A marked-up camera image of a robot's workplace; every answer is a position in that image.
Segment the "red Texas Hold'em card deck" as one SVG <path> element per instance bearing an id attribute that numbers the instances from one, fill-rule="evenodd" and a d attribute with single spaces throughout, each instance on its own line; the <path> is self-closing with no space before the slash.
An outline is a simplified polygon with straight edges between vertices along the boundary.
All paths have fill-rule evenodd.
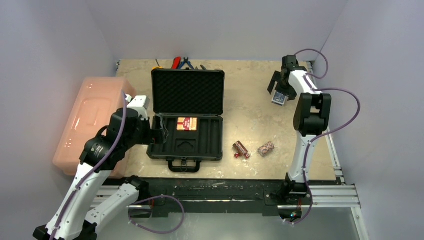
<path id="1" fill-rule="evenodd" d="M 197 117 L 178 117 L 176 123 L 177 131 L 197 131 L 198 118 Z"/>

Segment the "blue playing card deck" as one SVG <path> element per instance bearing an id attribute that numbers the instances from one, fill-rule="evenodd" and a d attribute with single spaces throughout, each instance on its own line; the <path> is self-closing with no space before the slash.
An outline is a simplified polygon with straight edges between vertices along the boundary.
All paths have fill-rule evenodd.
<path id="1" fill-rule="evenodd" d="M 276 105 L 279 105 L 279 106 L 284 106 L 285 105 L 285 102 L 286 102 L 286 99 L 287 99 L 287 97 L 284 94 L 275 91 L 273 93 L 271 102 L 273 104 L 276 104 Z"/>

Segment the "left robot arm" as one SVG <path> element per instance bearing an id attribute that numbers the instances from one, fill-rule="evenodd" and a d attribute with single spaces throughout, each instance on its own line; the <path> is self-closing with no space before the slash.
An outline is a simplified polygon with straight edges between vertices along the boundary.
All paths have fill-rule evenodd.
<path id="1" fill-rule="evenodd" d="M 155 116 L 149 117 L 123 107 L 110 117 L 109 124 L 84 146 L 74 180 L 53 218 L 37 227 L 37 240 L 95 240 L 105 226 L 125 207 L 149 199 L 149 185 L 140 177 L 129 177 L 121 188 L 97 207 L 91 208 L 98 191 L 117 163 L 135 145 L 163 144 L 167 130 Z"/>

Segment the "black poker carrying case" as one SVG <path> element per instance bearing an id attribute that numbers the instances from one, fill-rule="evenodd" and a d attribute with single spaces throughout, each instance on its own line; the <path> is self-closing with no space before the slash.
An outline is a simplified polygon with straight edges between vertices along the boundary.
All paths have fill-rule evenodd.
<path id="1" fill-rule="evenodd" d="M 223 157 L 223 70 L 156 69 L 151 72 L 155 116 L 165 130 L 163 144 L 151 144 L 147 155 L 165 160 L 174 173 L 197 173 L 202 161 Z M 178 131 L 177 119 L 198 118 L 197 131 Z"/>

